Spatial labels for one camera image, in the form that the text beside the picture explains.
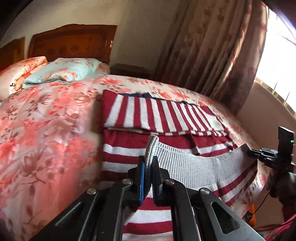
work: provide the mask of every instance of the striped towel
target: striped towel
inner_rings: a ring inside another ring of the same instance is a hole
[[[123,96],[105,90],[104,127],[132,128],[142,134],[226,136],[227,129],[208,107],[161,99]]]
[[[138,156],[145,155],[150,134],[158,135],[159,142],[165,145],[202,157],[221,155],[237,148],[228,130],[208,107],[123,96],[108,90],[103,92],[101,100],[105,127],[102,188],[125,178],[127,171],[136,167]],[[246,165],[244,170],[232,173],[229,181],[213,180],[212,186],[217,187],[214,193],[219,197],[225,195],[227,205],[231,205],[244,186],[254,179],[256,170],[256,165]],[[150,191],[142,206],[125,223],[123,240],[171,234],[170,207],[156,207]]]

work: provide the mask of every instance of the orange object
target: orange object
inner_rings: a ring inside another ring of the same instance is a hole
[[[254,213],[255,212],[255,205],[254,203],[251,204],[250,208],[249,208],[249,211],[251,213]],[[253,215],[252,219],[249,221],[248,223],[251,227],[254,227],[256,225],[256,217],[255,215]]]

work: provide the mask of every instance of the wooden headboard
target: wooden headboard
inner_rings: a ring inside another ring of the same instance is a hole
[[[109,63],[116,25],[68,24],[32,36],[28,58],[95,58]]]
[[[0,71],[11,64],[24,60],[25,37],[14,39],[0,49]]]

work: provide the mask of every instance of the wooden furniture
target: wooden furniture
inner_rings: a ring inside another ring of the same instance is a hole
[[[24,60],[25,37],[14,39],[0,49],[0,71]]]
[[[115,64],[110,68],[110,73],[114,75],[131,76],[142,79],[149,79],[150,77],[150,74],[145,68],[127,64]]]
[[[68,24],[32,36],[28,58],[95,58],[109,63],[116,25]]]

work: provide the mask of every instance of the light blue floral pillow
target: light blue floral pillow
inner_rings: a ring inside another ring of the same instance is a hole
[[[27,77],[23,88],[51,81],[79,81],[96,71],[102,62],[94,58],[58,58]]]

